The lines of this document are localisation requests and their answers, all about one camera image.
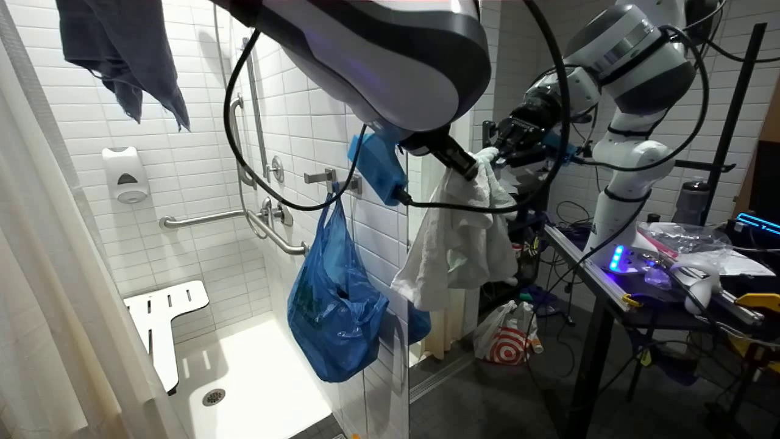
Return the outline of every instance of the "shower curtain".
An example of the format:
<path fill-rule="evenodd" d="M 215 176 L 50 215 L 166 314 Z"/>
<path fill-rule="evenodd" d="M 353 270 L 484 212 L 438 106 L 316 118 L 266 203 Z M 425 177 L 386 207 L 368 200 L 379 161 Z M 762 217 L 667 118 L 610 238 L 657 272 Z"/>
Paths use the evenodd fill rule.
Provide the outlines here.
<path fill-rule="evenodd" d="M 180 436 L 0 3 L 0 436 Z"/>

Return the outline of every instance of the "shower floor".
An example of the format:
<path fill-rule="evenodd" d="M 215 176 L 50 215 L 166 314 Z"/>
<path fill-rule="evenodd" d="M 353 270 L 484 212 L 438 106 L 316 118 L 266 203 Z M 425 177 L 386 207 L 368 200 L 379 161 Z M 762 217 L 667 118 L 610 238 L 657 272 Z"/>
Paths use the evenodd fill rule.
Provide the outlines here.
<path fill-rule="evenodd" d="M 177 373 L 172 401 L 192 439 L 288 439 L 332 414 L 316 376 L 276 320 L 180 344 Z"/>

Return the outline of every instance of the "cluttered desk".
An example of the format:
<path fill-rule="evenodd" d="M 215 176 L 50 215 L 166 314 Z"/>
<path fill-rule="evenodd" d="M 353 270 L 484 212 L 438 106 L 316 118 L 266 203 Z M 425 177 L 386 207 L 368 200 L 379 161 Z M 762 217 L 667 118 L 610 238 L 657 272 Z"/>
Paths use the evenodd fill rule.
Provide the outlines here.
<path fill-rule="evenodd" d="M 780 357 L 780 325 L 778 314 L 772 314 L 780 310 L 780 281 L 772 270 L 727 244 L 713 245 L 712 237 L 694 237 L 707 242 L 694 255 L 680 253 L 683 245 L 690 248 L 693 244 L 693 238 L 680 238 L 683 234 L 693 234 L 690 227 L 665 222 L 638 229 L 637 245 L 616 248 L 610 270 L 587 260 L 583 262 L 583 250 L 561 229 L 544 229 L 548 244 L 594 292 L 576 395 L 561 434 L 587 436 L 615 321 L 637 336 L 637 349 L 651 349 L 655 329 L 712 331 L 727 336 L 743 355 L 743 371 L 729 407 L 712 407 L 712 414 L 729 420 L 729 426 L 739 432 L 739 423 L 730 420 L 737 417 L 752 376 Z M 712 267 L 713 272 L 712 278 L 709 272 L 687 272 L 683 262 L 676 260 L 687 260 L 687 267 L 700 265 L 690 270 Z M 640 366 L 637 364 L 628 395 L 637 389 L 638 373 Z"/>

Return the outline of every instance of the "shower drain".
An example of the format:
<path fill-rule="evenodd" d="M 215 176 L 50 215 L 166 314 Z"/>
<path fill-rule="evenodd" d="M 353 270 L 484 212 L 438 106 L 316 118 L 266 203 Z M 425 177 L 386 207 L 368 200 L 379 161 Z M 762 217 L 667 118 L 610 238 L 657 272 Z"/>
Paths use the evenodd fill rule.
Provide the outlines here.
<path fill-rule="evenodd" d="M 204 407 L 219 404 L 225 400 L 225 395 L 226 395 L 225 388 L 215 388 L 215 389 L 203 395 L 203 404 Z"/>

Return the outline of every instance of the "black pole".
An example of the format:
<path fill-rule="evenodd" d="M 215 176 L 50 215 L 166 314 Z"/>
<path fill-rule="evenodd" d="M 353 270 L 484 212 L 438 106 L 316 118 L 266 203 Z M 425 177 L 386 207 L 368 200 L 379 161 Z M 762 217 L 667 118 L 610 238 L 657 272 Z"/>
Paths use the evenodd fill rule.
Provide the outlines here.
<path fill-rule="evenodd" d="M 741 64 L 739 79 L 737 79 L 733 97 L 730 97 L 730 106 L 729 106 L 729 115 L 727 115 L 727 122 L 724 122 L 724 132 L 722 132 L 722 139 L 717 144 L 713 161 L 712 161 L 712 168 L 709 168 L 709 176 L 707 176 L 709 192 L 707 192 L 707 200 L 704 200 L 701 223 L 707 223 L 707 217 L 709 217 L 709 209 L 712 209 L 712 203 L 713 203 L 713 192 L 717 192 L 717 182 L 722 181 L 722 172 L 724 172 L 724 164 L 727 164 L 727 155 L 729 155 L 729 149 L 730 149 L 730 139 L 733 139 L 733 129 L 737 129 L 741 106 L 746 101 L 746 93 L 749 93 L 749 86 L 751 86 L 751 77 L 752 77 L 752 68 L 755 68 L 755 59 L 758 59 L 758 50 L 761 50 L 762 33 L 765 33 L 765 21 L 758 21 L 752 26 L 752 33 L 751 33 L 746 60 Z"/>

